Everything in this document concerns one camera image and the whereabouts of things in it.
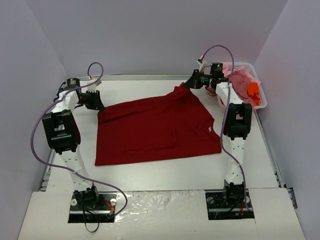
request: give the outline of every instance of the screw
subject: screw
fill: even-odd
[[[111,198],[111,199],[110,199],[110,203],[111,203],[113,206],[115,206],[115,205],[117,204],[117,199]]]
[[[209,203],[209,204],[213,204],[214,203],[214,198],[212,196],[209,196],[206,201]]]
[[[71,200],[71,206],[76,206],[77,205],[77,200],[74,198]]]

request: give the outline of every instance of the white tabletop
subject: white tabletop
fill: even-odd
[[[114,223],[68,223],[71,192],[34,192],[19,240],[305,240],[285,188],[249,190],[254,219],[208,220],[203,190],[126,192]],[[116,210],[124,204],[118,194]],[[97,224],[89,223],[90,230]]]
[[[172,80],[104,80],[98,86],[103,104],[111,106],[142,98],[163,96],[173,91],[187,79],[172,77]],[[213,129],[219,134],[223,110],[216,97],[207,94],[204,88],[192,89],[214,118]],[[97,111],[84,107],[73,114],[81,134],[80,152],[88,174],[97,180],[116,185],[124,191],[171,191],[222,189],[227,172],[225,153],[189,158],[142,162],[133,164],[95,166],[98,118]],[[64,165],[56,154],[55,164]],[[244,149],[243,168],[247,188],[277,188],[278,184],[258,126],[252,114],[251,132]],[[112,191],[97,185],[99,191]],[[73,191],[69,172],[52,169],[47,191]]]

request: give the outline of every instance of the plastic bin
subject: plastic bin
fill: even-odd
[[[229,64],[229,71],[231,71],[232,69],[232,62],[226,62],[226,64]],[[256,79],[259,80],[258,76],[257,76],[257,73],[256,73],[256,70],[254,68],[254,66],[252,66],[252,64],[250,63],[245,63],[245,62],[235,62],[234,63],[234,69],[238,68],[238,67],[241,67],[241,66],[244,66],[245,69]],[[260,105],[259,106],[255,106],[253,109],[256,110],[256,109],[263,109],[267,106],[267,99],[266,99],[266,96],[265,96],[265,93],[264,93],[264,90],[262,88],[262,83],[260,84],[259,86],[259,95],[260,95]],[[225,106],[221,103],[221,100],[220,100],[220,97],[217,96],[218,98],[218,103],[221,107],[224,107]]]

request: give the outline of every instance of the wire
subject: wire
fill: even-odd
[[[243,216],[244,215],[244,205],[242,204],[242,202],[240,202],[240,215]]]
[[[124,199],[125,199],[125,203],[124,203],[124,206],[116,213],[113,214],[113,217],[117,216],[119,213],[121,213],[128,205],[128,198],[126,196],[126,194],[124,193],[124,191],[122,191],[119,187],[117,186],[114,186],[112,184],[109,184],[109,183],[106,183],[106,182],[103,182],[103,181],[99,181],[99,180],[95,180],[95,179],[92,179],[92,178],[89,178],[89,177],[85,177],[85,176],[82,176],[81,174],[79,174],[78,172],[76,172],[74,169],[70,168],[70,167],[67,167],[67,166],[61,166],[61,165],[56,165],[56,164],[53,164],[53,163],[48,163],[48,162],[45,162],[43,161],[39,156],[38,154],[36,153],[36,150],[35,150],[35,143],[34,143],[34,140],[35,140],[35,133],[36,133],[36,130],[38,128],[38,125],[42,119],[42,117],[49,111],[51,110],[56,104],[58,103],[61,103],[66,95],[68,95],[70,92],[72,91],[76,91],[78,89],[82,89],[82,88],[86,88],[86,87],[89,87],[93,84],[96,84],[101,78],[102,76],[104,75],[104,67],[102,66],[101,63],[99,62],[93,62],[89,65],[88,67],[88,70],[87,70],[87,75],[89,76],[89,72],[90,72],[90,68],[92,67],[92,65],[95,65],[95,64],[98,64],[100,67],[101,67],[101,74],[100,76],[97,78],[96,81],[92,82],[92,83],[89,83],[87,85],[84,85],[84,86],[78,86],[78,87],[75,87],[69,91],[67,91],[65,93],[65,95],[62,96],[62,98],[60,100],[57,100],[56,102],[50,104],[42,113],[41,115],[39,116],[39,118],[36,120],[35,122],[35,125],[32,129],[32,132],[31,132],[31,137],[30,137],[30,147],[31,147],[31,151],[32,151],[32,154],[33,156],[35,157],[35,159],[37,159],[40,163],[46,165],[46,166],[50,166],[50,167],[54,167],[54,168],[59,168],[59,169],[65,169],[65,170],[68,170],[72,173],[74,173],[75,175],[77,175],[78,177],[84,179],[84,180],[87,180],[87,181],[90,181],[90,182],[93,182],[93,183],[96,183],[96,184],[102,184],[102,185],[105,185],[105,186],[108,186],[108,187],[111,187],[113,189],[116,189],[118,190],[123,196],[124,196]]]
[[[227,119],[227,115],[228,115],[228,108],[229,108],[229,104],[230,104],[230,94],[231,94],[231,91],[230,91],[230,81],[231,81],[231,78],[234,74],[234,69],[235,69],[235,60],[234,60],[234,56],[232,55],[231,51],[223,46],[223,45],[214,45],[210,48],[208,48],[204,54],[201,56],[201,60],[203,60],[206,56],[206,54],[213,48],[216,48],[216,47],[220,47],[220,48],[224,48],[225,50],[227,50],[230,54],[230,57],[232,59],[232,69],[231,69],[231,74],[229,76],[229,79],[228,79],[228,97],[227,97],[227,101],[226,101],[226,105],[225,105],[225,111],[224,111],[224,115],[223,115],[223,121],[222,121],[222,127],[221,127],[221,132],[220,132],[220,144],[221,144],[221,148],[222,150],[227,154],[229,155],[239,166],[240,170],[241,170],[241,174],[242,174],[242,178],[243,178],[243,195],[244,195],[244,199],[247,198],[247,190],[246,190],[246,176],[245,176],[245,171],[244,171],[244,168],[241,166],[240,162],[230,153],[226,150],[225,146],[224,146],[224,143],[223,143],[223,135],[224,135],[224,128],[225,128],[225,124],[226,124],[226,119]],[[244,205],[245,207],[248,209],[248,211],[251,211],[252,210],[248,207],[247,205],[247,201],[244,201]]]
[[[211,97],[217,96],[217,94],[216,94],[214,91],[209,90],[209,87],[206,86],[206,87],[205,87],[205,90],[206,90],[206,92],[208,93],[209,96],[211,96]]]
[[[230,213],[233,209],[235,209],[235,207],[238,206],[241,201],[240,190],[238,187],[236,189],[238,189],[238,194],[239,194],[238,201],[227,211],[227,213]]]
[[[57,101],[59,99],[59,94],[64,91],[62,86],[65,85],[65,84],[66,84],[66,81],[61,83],[61,85],[60,85],[60,87],[58,89],[58,92],[56,93],[56,97],[53,99],[53,102],[55,102],[55,101]]]
[[[204,73],[204,72],[205,72],[205,68],[207,68],[207,67],[210,67],[210,65],[204,66],[204,67],[202,68],[201,72]]]
[[[83,104],[79,104],[79,105],[75,106],[74,109],[80,108],[82,106],[83,106]]]
[[[83,216],[83,222],[84,222],[85,229],[86,229],[89,233],[92,233],[92,234],[95,233],[95,232],[98,230],[99,226],[100,226],[100,222],[98,221],[98,219],[96,219],[96,221],[97,221],[97,223],[98,223],[98,226],[96,226],[95,230],[90,231],[90,230],[88,229],[87,223],[86,223],[86,213],[85,213],[84,194],[83,194],[83,192],[81,192],[81,208],[82,208],[82,213],[83,213],[82,216]],[[95,215],[94,215],[92,212],[90,212],[90,211],[88,211],[88,210],[87,210],[87,212],[90,213],[90,214],[93,216],[93,218],[95,218]]]

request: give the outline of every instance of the white wall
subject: white wall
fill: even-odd
[[[92,61],[100,61],[106,74],[191,73],[214,44],[253,64],[286,2],[27,0],[73,77],[84,76]],[[223,49],[207,59],[230,61]]]
[[[320,236],[319,11],[319,0],[289,0],[254,64],[268,101],[259,115],[308,240]]]
[[[0,1],[0,33],[0,239],[14,240],[45,169],[31,130],[66,73],[25,0]],[[42,129],[35,146],[48,159]]]

